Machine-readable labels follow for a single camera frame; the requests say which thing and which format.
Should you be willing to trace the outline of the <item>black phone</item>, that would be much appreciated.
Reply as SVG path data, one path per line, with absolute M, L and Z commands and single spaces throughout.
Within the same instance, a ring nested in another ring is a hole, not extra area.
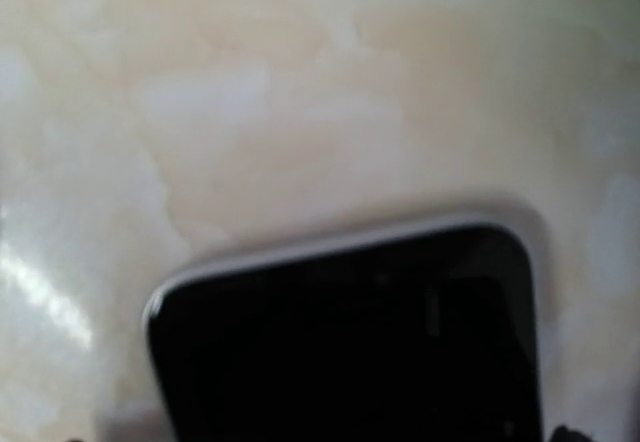
M 540 441 L 534 280 L 500 224 L 394 224 L 182 270 L 147 347 L 180 441 Z

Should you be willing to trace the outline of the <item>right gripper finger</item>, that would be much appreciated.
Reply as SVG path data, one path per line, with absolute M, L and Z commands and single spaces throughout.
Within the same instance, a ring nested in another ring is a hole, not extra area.
M 554 429 L 549 442 L 593 442 L 593 440 L 578 430 L 561 425 Z

